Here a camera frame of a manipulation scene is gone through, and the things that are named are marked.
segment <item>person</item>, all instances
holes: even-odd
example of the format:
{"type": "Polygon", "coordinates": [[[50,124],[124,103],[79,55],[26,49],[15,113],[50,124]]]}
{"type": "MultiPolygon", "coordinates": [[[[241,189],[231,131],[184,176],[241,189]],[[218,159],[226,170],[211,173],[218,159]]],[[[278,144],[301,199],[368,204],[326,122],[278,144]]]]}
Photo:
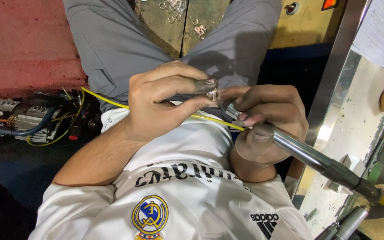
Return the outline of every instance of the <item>person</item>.
{"type": "Polygon", "coordinates": [[[102,134],[45,191],[30,240],[312,239],[274,163],[289,155],[263,122],[304,140],[292,86],[256,85],[280,0],[233,0],[211,34],[178,61],[149,41],[126,0],[64,0],[101,101],[102,134]],[[218,101],[245,112],[235,144],[218,101]]]}

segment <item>metal frame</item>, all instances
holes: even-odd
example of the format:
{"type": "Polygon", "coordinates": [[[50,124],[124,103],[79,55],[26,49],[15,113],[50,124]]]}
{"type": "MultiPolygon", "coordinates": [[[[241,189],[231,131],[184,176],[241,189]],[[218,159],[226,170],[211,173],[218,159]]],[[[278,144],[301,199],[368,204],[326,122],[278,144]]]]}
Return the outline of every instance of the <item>metal frame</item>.
{"type": "MultiPolygon", "coordinates": [[[[350,51],[350,46],[370,3],[371,0],[349,0],[346,4],[332,51],[308,115],[309,130],[306,143],[318,151],[322,151],[327,144],[358,67],[360,55],[350,51]]],[[[314,171],[308,172],[309,176],[302,173],[301,179],[314,177],[314,171]]],[[[307,188],[308,185],[299,181],[297,189],[307,192],[307,188]]],[[[295,200],[295,206],[300,208],[303,199],[295,200]]]]}

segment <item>ring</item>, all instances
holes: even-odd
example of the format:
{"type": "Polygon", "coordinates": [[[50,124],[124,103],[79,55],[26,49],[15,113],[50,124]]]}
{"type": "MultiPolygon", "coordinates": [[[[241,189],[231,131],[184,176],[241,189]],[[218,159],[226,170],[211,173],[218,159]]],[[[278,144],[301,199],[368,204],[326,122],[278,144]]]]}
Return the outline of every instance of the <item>ring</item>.
{"type": "Polygon", "coordinates": [[[207,93],[207,97],[208,99],[210,99],[211,101],[216,101],[217,98],[218,98],[218,91],[217,91],[217,88],[212,90],[211,92],[208,92],[207,93]]]}
{"type": "Polygon", "coordinates": [[[196,27],[193,29],[193,33],[194,33],[194,34],[199,34],[200,31],[201,31],[201,29],[199,28],[199,26],[196,26],[196,27]]]}

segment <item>real madrid jersey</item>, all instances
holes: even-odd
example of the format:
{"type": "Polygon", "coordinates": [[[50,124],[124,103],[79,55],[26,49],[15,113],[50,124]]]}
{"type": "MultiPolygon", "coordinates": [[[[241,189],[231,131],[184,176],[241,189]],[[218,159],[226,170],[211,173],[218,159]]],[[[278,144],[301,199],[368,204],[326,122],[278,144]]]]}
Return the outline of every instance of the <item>real madrid jersey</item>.
{"type": "MultiPolygon", "coordinates": [[[[127,114],[104,113],[102,131],[127,114]]],[[[29,239],[313,239],[279,176],[247,183],[230,172],[231,147],[228,128],[189,118],[137,151],[112,185],[51,184],[29,239]]]]}

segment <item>red floor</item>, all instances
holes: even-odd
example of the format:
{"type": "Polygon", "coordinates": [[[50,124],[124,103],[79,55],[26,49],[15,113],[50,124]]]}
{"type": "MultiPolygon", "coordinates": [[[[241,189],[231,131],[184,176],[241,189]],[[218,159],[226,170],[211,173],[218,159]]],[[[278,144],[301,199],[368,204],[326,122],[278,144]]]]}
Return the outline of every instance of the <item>red floor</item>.
{"type": "Polygon", "coordinates": [[[0,0],[0,97],[85,79],[62,0],[0,0]]]}

